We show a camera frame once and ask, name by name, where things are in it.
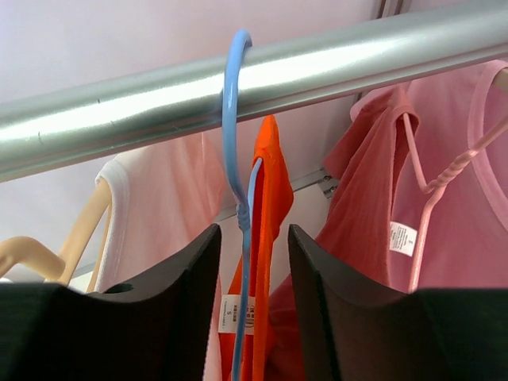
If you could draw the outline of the white t shirt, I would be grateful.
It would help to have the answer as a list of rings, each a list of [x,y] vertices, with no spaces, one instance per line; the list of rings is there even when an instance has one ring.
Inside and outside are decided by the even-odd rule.
[[[101,178],[110,186],[112,217],[96,293],[157,265],[215,225],[225,186],[222,165],[202,133],[120,153]],[[201,380],[222,377],[220,291],[217,275]]]

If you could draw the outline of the orange t shirt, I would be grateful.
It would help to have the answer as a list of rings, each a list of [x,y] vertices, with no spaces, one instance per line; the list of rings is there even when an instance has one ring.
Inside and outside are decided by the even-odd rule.
[[[274,242],[294,201],[273,115],[262,121],[252,169],[256,180],[252,193],[249,306],[241,352],[241,380],[264,379],[267,357],[275,345],[275,331],[269,321],[271,259]]]

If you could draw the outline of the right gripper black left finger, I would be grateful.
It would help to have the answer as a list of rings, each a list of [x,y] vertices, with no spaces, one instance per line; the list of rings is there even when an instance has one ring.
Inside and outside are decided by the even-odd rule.
[[[102,293],[1,286],[4,380],[200,380],[221,230]]]

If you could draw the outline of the blue wire hanger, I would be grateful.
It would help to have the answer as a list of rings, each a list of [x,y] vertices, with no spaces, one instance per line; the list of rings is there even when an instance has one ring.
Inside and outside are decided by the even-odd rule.
[[[221,129],[225,171],[229,186],[237,203],[237,221],[242,232],[242,269],[240,305],[237,315],[237,330],[233,348],[231,377],[241,379],[241,362],[243,355],[245,323],[248,310],[248,293],[250,285],[250,244],[251,216],[248,197],[241,183],[237,160],[237,109],[238,81],[244,54],[252,46],[249,32],[241,29],[233,37],[229,48],[224,72],[224,85],[221,101]]]

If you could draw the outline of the beige wooden hanger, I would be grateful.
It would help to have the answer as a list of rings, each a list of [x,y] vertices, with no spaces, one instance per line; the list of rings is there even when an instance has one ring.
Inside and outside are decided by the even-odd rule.
[[[32,237],[11,237],[1,242],[1,279],[12,267],[22,264],[46,281],[69,285],[103,217],[106,217],[105,230],[108,230],[112,217],[112,194],[108,182],[101,178],[58,254]]]

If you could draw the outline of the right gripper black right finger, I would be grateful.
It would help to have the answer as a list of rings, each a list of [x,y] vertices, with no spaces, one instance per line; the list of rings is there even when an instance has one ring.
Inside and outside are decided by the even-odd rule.
[[[504,289],[393,290],[288,232],[308,380],[504,380]]]

